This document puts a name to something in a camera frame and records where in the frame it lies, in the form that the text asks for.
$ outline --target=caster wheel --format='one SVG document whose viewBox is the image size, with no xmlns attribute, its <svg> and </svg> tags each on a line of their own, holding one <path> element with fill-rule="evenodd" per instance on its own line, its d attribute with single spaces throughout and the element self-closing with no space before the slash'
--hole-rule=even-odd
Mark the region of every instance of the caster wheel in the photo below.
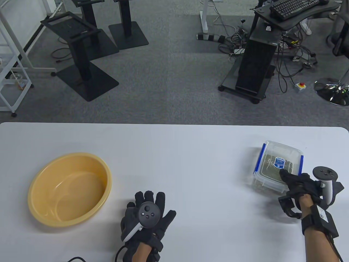
<svg viewBox="0 0 349 262">
<path fill-rule="evenodd" d="M 260 100 L 253 98 L 251 99 L 251 102 L 252 104 L 259 104 Z"/>
</svg>

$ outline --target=black desk frame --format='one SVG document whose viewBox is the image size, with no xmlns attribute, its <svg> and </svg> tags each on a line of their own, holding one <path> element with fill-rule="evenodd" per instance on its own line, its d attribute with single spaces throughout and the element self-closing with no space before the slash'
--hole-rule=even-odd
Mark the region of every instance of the black desk frame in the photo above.
<svg viewBox="0 0 349 262">
<path fill-rule="evenodd" d="M 330 1 L 330 3 L 327 4 L 326 6 L 315 6 L 311 9 L 299 14 L 296 17 L 293 17 L 291 19 L 280 22 L 280 21 L 278 21 L 270 16 L 270 9 L 269 8 L 271 5 L 273 5 L 273 3 L 270 5 L 262 6 L 264 2 L 265 2 L 265 0 L 259 0 L 258 5 L 256 6 L 256 9 L 254 11 L 255 16 L 254 16 L 253 23 L 251 26 L 250 39 L 252 37 L 255 37 L 255 38 L 259 38 L 259 41 L 261 41 L 260 36 L 263 35 L 263 32 L 265 32 L 265 26 L 263 25 L 264 23 L 262 21 L 259 21 L 259 18 L 262 18 L 263 20 L 267 21 L 268 23 L 270 23 L 272 25 L 274 34 L 275 33 L 277 34 L 278 32 L 280 32 L 280 38 L 275 39 L 275 43 L 278 43 L 279 40 L 281 39 L 281 32 L 282 31 L 287 31 L 287 30 L 293 28 L 303 19 L 308 18 L 308 17 L 313 16 L 313 15 L 320 14 L 322 12 L 335 10 L 339 7 L 339 3 L 336 3 L 334 1 Z M 237 83 L 238 78 L 239 78 L 238 72 L 239 72 L 239 68 L 240 68 L 240 64 L 242 62 L 242 59 L 243 59 L 243 56 L 242 57 L 240 56 L 236 59 L 232 69 L 229 71 L 229 73 L 225 77 L 223 83 L 218 87 L 218 90 L 221 92 L 225 91 L 225 90 L 231 91 L 234 94 L 237 94 L 239 96 L 250 99 L 253 104 L 258 104 L 261 100 L 263 100 L 265 98 L 265 91 L 269 85 L 271 77 L 274 75 L 275 66 L 269 65 L 269 68 L 267 70 L 265 78 L 264 78 L 261 86 L 259 87 L 259 91 L 256 94 L 254 94 L 252 92 L 245 91 L 243 89 L 236 87 L 236 83 Z"/>
<path fill-rule="evenodd" d="M 75 65 L 57 72 L 57 76 L 86 101 L 92 101 L 119 85 L 118 81 L 92 64 L 87 56 L 84 39 L 100 34 L 100 29 L 71 12 L 43 20 L 41 23 L 67 42 Z"/>
<path fill-rule="evenodd" d="M 148 45 L 149 42 L 135 21 L 131 21 L 129 0 L 114 0 L 119 2 L 121 24 L 109 26 L 111 35 L 120 50 Z"/>
<path fill-rule="evenodd" d="M 92 4 L 104 2 L 104 0 L 72 0 L 72 2 L 76 7 L 81 8 L 82 18 L 87 23 L 97 27 Z M 111 54 L 116 54 L 120 51 L 102 29 L 100 29 L 100 33 L 84 39 L 83 42 L 86 48 L 87 57 L 90 61 L 110 56 Z"/>
</svg>

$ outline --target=white table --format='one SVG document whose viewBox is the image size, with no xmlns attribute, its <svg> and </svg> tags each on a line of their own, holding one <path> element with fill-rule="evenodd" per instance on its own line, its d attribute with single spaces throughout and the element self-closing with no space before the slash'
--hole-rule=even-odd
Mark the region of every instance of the white table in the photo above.
<svg viewBox="0 0 349 262">
<path fill-rule="evenodd" d="M 283 214 L 277 196 L 248 184 L 265 140 L 302 150 L 304 171 L 324 165 L 338 172 L 346 189 L 329 212 L 348 261 L 349 134 L 343 128 L 54 123 L 0 125 L 1 261 L 113 261 L 126 203 L 139 190 L 164 191 L 165 212 L 177 211 L 160 261 L 305 261 L 299 220 Z M 29 184 L 52 159 L 79 151 L 109 165 L 110 196 L 85 223 L 45 227 L 28 211 Z"/>
</svg>

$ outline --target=white metal rack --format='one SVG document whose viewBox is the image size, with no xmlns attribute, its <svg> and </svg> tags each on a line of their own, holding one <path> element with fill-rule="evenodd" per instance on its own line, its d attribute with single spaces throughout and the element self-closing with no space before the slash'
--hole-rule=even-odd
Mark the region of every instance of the white metal rack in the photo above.
<svg viewBox="0 0 349 262">
<path fill-rule="evenodd" d="M 48 8 L 48 4 L 45 0 L 43 0 L 44 6 L 47 9 Z M 33 64 L 31 63 L 31 61 L 29 60 L 27 53 L 23 50 L 20 42 L 18 41 L 15 33 L 13 32 L 11 26 L 9 25 L 9 23 L 7 22 L 3 12 L 2 12 L 2 7 L 0 5 L 0 21 L 2 22 L 3 26 L 5 27 L 7 33 L 9 34 L 10 38 L 12 39 L 14 45 L 16 46 L 16 48 L 18 49 L 19 53 L 22 56 L 23 61 L 26 64 L 26 69 L 32 72 L 51 72 L 51 75 L 54 76 L 55 73 L 57 72 L 56 68 L 52 67 L 34 67 Z M 19 70 L 19 67 L 14 67 L 13 71 L 17 71 Z"/>
<path fill-rule="evenodd" d="M 25 94 L 28 92 L 28 89 L 30 87 L 33 87 L 33 85 L 31 83 L 29 76 L 28 76 L 27 72 L 25 71 L 21 61 L 17 57 L 14 47 L 12 47 L 12 44 L 9 42 L 8 38 L 6 37 L 6 34 L 1 29 L 1 27 L 0 27 L 0 32 L 6 41 L 6 43 L 0 43 L 0 46 L 7 46 L 11 49 L 11 53 L 0 54 L 0 58 L 1 58 L 1 64 L 0 64 L 0 99 L 5 103 L 5 106 L 0 106 L 0 111 L 11 111 L 12 112 L 11 116 L 16 117 L 17 116 L 17 114 L 15 112 L 16 109 L 18 108 L 18 106 L 22 102 Z M 11 72 L 11 70 L 13 69 L 16 62 L 19 65 L 19 67 L 16 67 L 16 71 L 22 71 L 25 78 L 23 78 L 21 80 L 6 79 L 6 76 L 8 75 L 9 72 Z M 18 89 L 17 85 L 19 83 L 24 85 L 23 90 Z M 17 93 L 17 92 L 19 93 L 19 96 L 16 99 L 16 101 L 13 103 L 13 105 L 10 105 L 8 100 L 1 93 L 1 91 L 4 88 L 7 90 L 12 89 L 12 91 L 14 91 L 14 93 Z"/>
</svg>

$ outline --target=wrist strap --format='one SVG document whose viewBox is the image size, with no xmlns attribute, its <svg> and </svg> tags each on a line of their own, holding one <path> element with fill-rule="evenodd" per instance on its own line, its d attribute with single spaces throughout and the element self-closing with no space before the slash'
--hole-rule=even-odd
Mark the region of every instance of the wrist strap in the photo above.
<svg viewBox="0 0 349 262">
<path fill-rule="evenodd" d="M 309 214 L 306 217 L 304 217 L 302 219 L 302 233 L 303 233 L 303 235 L 304 235 L 305 230 L 308 227 L 311 227 L 311 226 L 314 226 L 314 225 L 315 225 L 315 223 L 314 223 L 313 215 Z"/>
<path fill-rule="evenodd" d="M 312 214 L 307 215 L 302 219 L 302 233 L 304 235 L 305 230 L 308 227 L 314 227 L 315 230 L 323 232 L 320 228 L 318 228 L 315 224 L 315 220 Z"/>
</svg>

